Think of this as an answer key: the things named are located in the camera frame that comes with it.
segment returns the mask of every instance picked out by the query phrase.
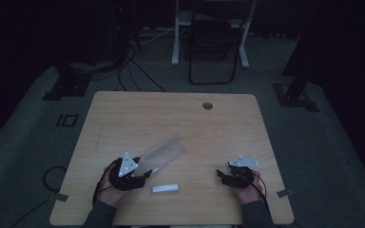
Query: small white rectangular object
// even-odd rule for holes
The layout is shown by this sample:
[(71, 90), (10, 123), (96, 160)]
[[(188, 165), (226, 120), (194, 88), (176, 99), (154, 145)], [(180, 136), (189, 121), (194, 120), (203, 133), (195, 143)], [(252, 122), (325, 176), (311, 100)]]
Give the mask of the small white rectangular object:
[(153, 193), (176, 192), (178, 190), (179, 190), (179, 185), (177, 183), (152, 187)]

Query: stand base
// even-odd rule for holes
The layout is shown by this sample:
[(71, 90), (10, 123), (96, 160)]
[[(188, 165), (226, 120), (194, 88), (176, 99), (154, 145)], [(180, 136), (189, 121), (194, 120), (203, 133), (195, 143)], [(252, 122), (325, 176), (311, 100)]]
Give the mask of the stand base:
[(303, 91), (298, 98), (287, 98), (286, 91), (290, 85), (287, 84), (272, 84), (277, 94), (280, 106), (291, 107), (305, 107), (308, 111), (319, 112), (316, 103), (312, 102), (307, 95), (306, 91)]
[(72, 86), (63, 87), (61, 77), (57, 79), (50, 92), (46, 92), (43, 101), (60, 101), (62, 97), (83, 97), (85, 96), (91, 74), (74, 72), (76, 82)]

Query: table top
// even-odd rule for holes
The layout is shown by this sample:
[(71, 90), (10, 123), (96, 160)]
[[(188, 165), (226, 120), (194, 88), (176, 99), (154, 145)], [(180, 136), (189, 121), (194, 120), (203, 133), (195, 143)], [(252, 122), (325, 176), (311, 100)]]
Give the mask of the table top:
[[(211, 103), (213, 108), (203, 108)], [(146, 180), (120, 204), (118, 225), (241, 224), (240, 204), (221, 184), (216, 169), (239, 155), (258, 161), (277, 224), (294, 220), (257, 99), (248, 94), (97, 92), (76, 144), (50, 222), (79, 225), (104, 168), (129, 152), (139, 157), (175, 133), (186, 148), (176, 160)], [(177, 192), (154, 194), (153, 186), (177, 183)]]

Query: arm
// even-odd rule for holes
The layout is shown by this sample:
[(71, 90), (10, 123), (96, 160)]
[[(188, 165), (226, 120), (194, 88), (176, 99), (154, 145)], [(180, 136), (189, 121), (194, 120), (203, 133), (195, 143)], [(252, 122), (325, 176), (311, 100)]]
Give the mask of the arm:
[(117, 212), (118, 204), (132, 191), (121, 191), (111, 187), (111, 183), (108, 180), (108, 174), (113, 166), (108, 169), (100, 184), (100, 189), (102, 189), (102, 191), (98, 193), (93, 209), (88, 213), (87, 219), (82, 226), (84, 228), (111, 227), (115, 213)]
[(259, 191), (262, 192), (262, 187), (259, 185), (259, 173), (253, 171), (253, 185), (249, 185), (245, 189), (232, 188), (241, 204), (242, 227), (243, 228), (272, 228), (276, 227), (271, 216), (266, 209), (266, 206), (261, 201)]

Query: sleeve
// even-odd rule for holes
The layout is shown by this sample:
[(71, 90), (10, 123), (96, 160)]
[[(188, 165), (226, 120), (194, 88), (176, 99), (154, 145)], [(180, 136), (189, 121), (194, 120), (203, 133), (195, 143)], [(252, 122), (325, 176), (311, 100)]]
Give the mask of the sleeve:
[(261, 200), (244, 203), (241, 212), (243, 228), (276, 228)]
[(110, 228), (117, 208), (96, 200), (93, 209), (88, 213), (83, 228)]

